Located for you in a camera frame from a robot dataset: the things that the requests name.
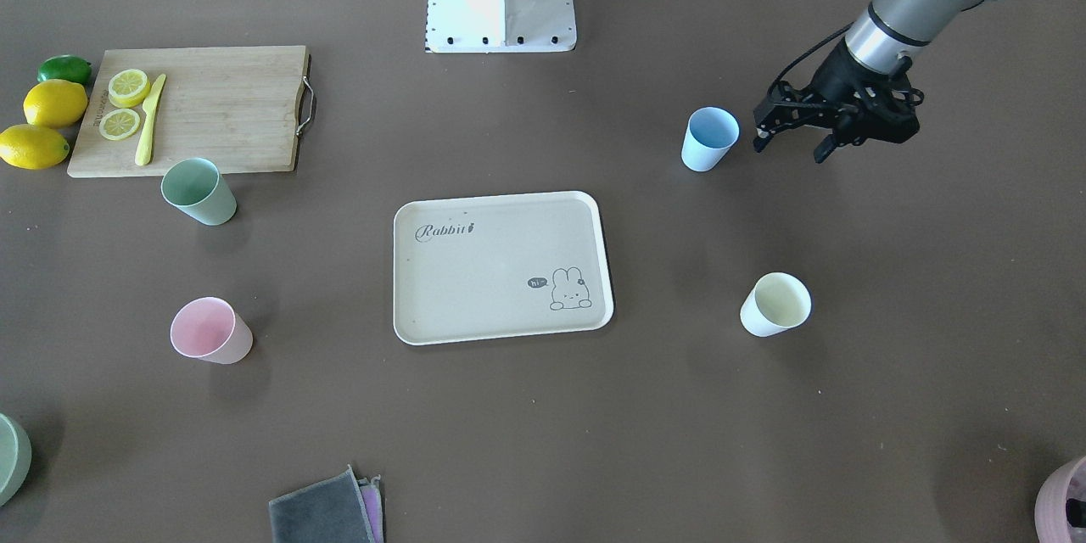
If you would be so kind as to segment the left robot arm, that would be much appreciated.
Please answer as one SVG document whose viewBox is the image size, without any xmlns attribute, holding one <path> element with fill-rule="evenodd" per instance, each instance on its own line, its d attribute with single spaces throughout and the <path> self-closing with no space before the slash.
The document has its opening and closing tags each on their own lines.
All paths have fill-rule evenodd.
<svg viewBox="0 0 1086 543">
<path fill-rule="evenodd" d="M 815 126 L 828 130 L 815 149 L 822 163 L 842 146 L 869 140 L 904 143 L 919 131 L 915 106 L 924 94 L 908 70 L 958 14 L 996 0 L 872 0 L 853 25 L 831 34 L 833 45 L 811 83 L 796 88 L 776 76 L 755 109 L 763 151 L 776 132 Z"/>
</svg>

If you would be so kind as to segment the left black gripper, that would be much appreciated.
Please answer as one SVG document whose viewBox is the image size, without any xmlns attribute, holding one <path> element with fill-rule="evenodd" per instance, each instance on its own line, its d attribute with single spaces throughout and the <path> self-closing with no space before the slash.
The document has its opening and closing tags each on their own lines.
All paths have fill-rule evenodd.
<svg viewBox="0 0 1086 543">
<path fill-rule="evenodd" d="M 763 102 L 755 109 L 756 153 L 763 153 L 776 132 L 801 126 L 828 130 L 815 146 L 816 164 L 825 163 L 841 146 L 861 146 L 868 140 L 904 143 L 919 132 L 915 106 L 923 103 L 924 94 L 908 79 L 910 56 L 893 60 L 889 74 L 880 74 L 866 68 L 839 41 L 806 87 L 792 87 L 784 79 L 792 67 L 828 43 L 825 39 L 793 60 L 768 87 Z"/>
</svg>

